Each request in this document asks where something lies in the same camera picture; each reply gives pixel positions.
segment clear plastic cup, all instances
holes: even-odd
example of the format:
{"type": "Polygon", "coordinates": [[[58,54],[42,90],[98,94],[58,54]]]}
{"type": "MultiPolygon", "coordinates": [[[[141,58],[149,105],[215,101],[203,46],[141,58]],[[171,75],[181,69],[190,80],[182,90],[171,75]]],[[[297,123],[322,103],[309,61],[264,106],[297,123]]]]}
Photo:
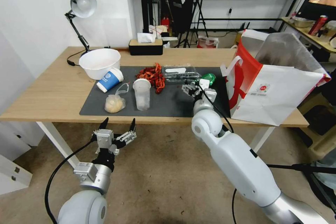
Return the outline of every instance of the clear plastic cup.
{"type": "Polygon", "coordinates": [[[137,79],[133,83],[135,92],[136,107],[138,110],[149,109],[149,90],[151,83],[146,79],[137,79]]]}

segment shopping bag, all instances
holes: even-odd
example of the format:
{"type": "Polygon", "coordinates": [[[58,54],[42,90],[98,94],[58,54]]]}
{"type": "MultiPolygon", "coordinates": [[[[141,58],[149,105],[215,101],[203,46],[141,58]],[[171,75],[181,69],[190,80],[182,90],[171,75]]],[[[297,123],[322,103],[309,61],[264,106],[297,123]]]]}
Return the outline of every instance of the shopping bag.
{"type": "Polygon", "coordinates": [[[235,58],[221,70],[226,76],[231,118],[275,126],[314,87],[330,80],[301,42],[287,33],[245,30],[235,58]]]}

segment monitor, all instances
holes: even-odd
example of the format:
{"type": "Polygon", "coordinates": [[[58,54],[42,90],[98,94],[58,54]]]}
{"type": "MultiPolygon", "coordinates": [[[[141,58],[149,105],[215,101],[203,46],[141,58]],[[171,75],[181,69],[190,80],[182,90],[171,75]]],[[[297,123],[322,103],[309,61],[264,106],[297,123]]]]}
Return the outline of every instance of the monitor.
{"type": "Polygon", "coordinates": [[[297,16],[317,20],[326,15],[328,21],[336,20],[336,0],[305,0],[297,16]]]}

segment black desk mat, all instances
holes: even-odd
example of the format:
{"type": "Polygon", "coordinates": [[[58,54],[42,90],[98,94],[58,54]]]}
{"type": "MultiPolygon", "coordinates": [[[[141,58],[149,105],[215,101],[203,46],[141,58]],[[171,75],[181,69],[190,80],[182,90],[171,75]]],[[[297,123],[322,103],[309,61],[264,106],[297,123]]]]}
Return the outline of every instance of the black desk mat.
{"type": "MultiPolygon", "coordinates": [[[[150,88],[150,108],[146,111],[137,110],[135,102],[135,94],[133,90],[133,82],[136,75],[144,66],[122,66],[120,70],[124,75],[124,81],[106,93],[103,93],[97,85],[93,85],[89,96],[87,97],[80,115],[83,116],[153,116],[153,117],[193,117],[194,99],[185,94],[181,87],[182,83],[173,84],[166,82],[166,86],[161,94],[155,94],[155,88],[150,88]],[[104,110],[105,100],[108,95],[115,94],[116,90],[123,84],[129,82],[129,91],[120,96],[126,100],[126,107],[117,113],[108,113],[104,110]]],[[[216,75],[216,81],[212,88],[217,91],[215,105],[229,117],[228,96],[224,78],[221,75],[220,68],[199,67],[196,71],[203,75],[213,73],[216,75]]]]}

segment lamp arm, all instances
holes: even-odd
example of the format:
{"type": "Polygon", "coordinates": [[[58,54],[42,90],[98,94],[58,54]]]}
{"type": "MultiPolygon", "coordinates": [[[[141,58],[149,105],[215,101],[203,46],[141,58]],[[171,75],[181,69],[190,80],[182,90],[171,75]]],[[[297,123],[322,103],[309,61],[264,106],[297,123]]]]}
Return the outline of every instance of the lamp arm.
{"type": "Polygon", "coordinates": [[[78,36],[78,39],[80,40],[80,42],[82,43],[82,45],[85,47],[85,53],[86,53],[86,52],[89,52],[89,51],[90,51],[90,49],[89,49],[89,47],[90,47],[89,43],[86,41],[86,39],[83,37],[83,35],[81,35],[81,34],[78,32],[76,26],[75,26],[75,25],[73,24],[73,22],[72,22],[72,19],[73,19],[74,17],[76,17],[76,15],[71,14],[71,11],[69,11],[69,12],[65,13],[65,16],[66,16],[67,19],[69,20],[69,22],[70,22],[72,28],[75,30],[75,32],[76,32],[76,34],[77,34],[77,36],[78,36]]]}

